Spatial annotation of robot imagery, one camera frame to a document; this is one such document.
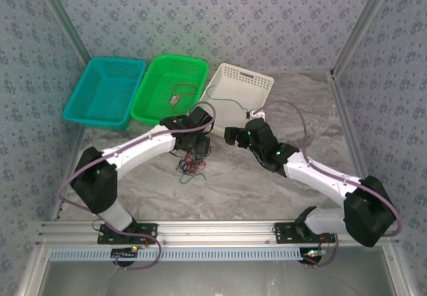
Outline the aluminium mounting rail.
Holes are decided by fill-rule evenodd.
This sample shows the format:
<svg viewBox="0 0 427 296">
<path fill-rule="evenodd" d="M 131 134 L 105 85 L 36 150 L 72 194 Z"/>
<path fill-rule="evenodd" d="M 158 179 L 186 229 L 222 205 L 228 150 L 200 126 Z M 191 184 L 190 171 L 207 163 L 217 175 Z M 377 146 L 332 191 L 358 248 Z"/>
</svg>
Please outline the aluminium mounting rail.
<svg viewBox="0 0 427 296">
<path fill-rule="evenodd" d="M 163 247 L 316 247 L 334 246 L 332 238 L 304 243 L 274 230 L 276 220 L 156 221 L 157 240 Z M 104 241 L 95 230 L 100 222 L 45 221 L 35 238 L 48 247 L 95 247 Z"/>
</svg>

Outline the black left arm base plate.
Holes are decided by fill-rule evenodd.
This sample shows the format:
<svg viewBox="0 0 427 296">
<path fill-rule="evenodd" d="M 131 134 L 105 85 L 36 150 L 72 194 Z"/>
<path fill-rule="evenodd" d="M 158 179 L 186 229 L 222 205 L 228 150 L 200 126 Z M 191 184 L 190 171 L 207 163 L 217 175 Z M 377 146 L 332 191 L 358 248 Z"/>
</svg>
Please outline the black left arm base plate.
<svg viewBox="0 0 427 296">
<path fill-rule="evenodd" d="M 126 233 L 144 234 L 157 237 L 157 223 L 132 223 L 124 231 Z M 97 243 L 99 245 L 155 245 L 155 242 L 146 237 L 126 236 L 116 233 L 107 225 L 102 224 L 98 229 Z"/>
</svg>

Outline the teal plastic basket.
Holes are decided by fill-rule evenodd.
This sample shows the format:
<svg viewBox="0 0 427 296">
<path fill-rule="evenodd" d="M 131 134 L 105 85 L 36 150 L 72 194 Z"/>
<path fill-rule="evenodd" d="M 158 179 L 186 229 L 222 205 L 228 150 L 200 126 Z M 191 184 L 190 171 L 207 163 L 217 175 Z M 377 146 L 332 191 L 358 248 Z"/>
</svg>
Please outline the teal plastic basket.
<svg viewBox="0 0 427 296">
<path fill-rule="evenodd" d="M 139 59 L 91 59 L 63 110 L 63 118 L 86 127 L 127 129 L 145 68 Z"/>
</svg>

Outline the aluminium corner post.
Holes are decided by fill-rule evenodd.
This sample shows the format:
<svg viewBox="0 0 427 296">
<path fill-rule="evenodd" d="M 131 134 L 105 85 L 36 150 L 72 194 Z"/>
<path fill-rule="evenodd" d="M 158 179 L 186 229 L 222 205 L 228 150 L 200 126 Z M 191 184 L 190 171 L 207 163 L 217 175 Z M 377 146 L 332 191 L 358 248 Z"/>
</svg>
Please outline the aluminium corner post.
<svg viewBox="0 0 427 296">
<path fill-rule="evenodd" d="M 61 0 L 45 0 L 54 14 L 56 20 L 59 22 L 66 38 L 73 47 L 77 57 L 83 65 L 87 65 L 91 60 L 91 55 L 84 45 L 77 29 L 75 28 L 71 18 L 68 16 L 65 7 Z"/>
<path fill-rule="evenodd" d="M 366 0 L 356 22 L 352 26 L 348 38 L 341 48 L 336 61 L 330 69 L 333 80 L 337 80 L 352 58 L 358 44 L 368 30 L 373 18 L 381 8 L 384 0 Z"/>
</svg>

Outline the black controller board with LED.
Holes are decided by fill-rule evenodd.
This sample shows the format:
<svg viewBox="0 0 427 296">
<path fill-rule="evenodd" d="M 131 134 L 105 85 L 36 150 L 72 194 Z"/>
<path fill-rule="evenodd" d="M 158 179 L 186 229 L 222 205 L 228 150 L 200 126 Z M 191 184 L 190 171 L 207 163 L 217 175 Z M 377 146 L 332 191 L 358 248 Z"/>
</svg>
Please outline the black controller board with LED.
<svg viewBox="0 0 427 296">
<path fill-rule="evenodd" d="M 117 266 L 129 267 L 136 262 L 138 250 L 135 247 L 112 249 L 110 258 Z"/>
<path fill-rule="evenodd" d="M 322 257 L 326 254 L 326 250 L 302 247 L 300 248 L 300 253 L 302 256 L 300 263 L 317 265 L 322 260 Z"/>
</svg>

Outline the green plastic basket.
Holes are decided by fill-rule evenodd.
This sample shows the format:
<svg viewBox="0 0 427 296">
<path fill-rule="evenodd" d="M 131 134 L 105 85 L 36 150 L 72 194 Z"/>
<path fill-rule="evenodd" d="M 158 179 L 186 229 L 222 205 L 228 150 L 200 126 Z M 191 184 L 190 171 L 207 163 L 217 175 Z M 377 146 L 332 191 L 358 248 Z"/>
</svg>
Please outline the green plastic basket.
<svg viewBox="0 0 427 296">
<path fill-rule="evenodd" d="M 172 54 L 156 57 L 137 90 L 131 117 L 157 125 L 166 117 L 186 114 L 199 101 L 208 72 L 202 59 Z M 169 103 L 172 95 L 180 96 L 175 105 Z"/>
</svg>

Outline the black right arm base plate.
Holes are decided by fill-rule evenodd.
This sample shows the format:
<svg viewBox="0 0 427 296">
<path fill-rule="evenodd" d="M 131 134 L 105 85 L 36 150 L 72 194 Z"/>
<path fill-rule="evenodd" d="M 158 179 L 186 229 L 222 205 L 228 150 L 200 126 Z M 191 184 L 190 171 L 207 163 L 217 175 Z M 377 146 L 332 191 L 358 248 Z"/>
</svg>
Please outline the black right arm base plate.
<svg viewBox="0 0 427 296">
<path fill-rule="evenodd" d="M 277 244 L 316 244 L 316 243 L 335 243 L 334 234 L 323 233 L 315 234 L 305 224 L 295 222 L 275 223 L 272 227 Z"/>
</svg>

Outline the white plastic basket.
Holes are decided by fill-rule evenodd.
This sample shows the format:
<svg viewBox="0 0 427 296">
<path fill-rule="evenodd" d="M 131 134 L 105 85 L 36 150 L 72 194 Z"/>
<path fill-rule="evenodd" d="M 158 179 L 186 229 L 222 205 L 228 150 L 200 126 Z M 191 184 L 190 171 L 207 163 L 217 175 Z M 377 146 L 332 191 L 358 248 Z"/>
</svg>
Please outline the white plastic basket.
<svg viewBox="0 0 427 296">
<path fill-rule="evenodd" d="M 274 84 L 274 78 L 228 63 L 222 63 L 207 84 L 200 101 L 203 108 L 216 110 L 212 129 L 222 137 L 226 127 L 244 127 L 246 112 L 262 109 Z"/>
</svg>

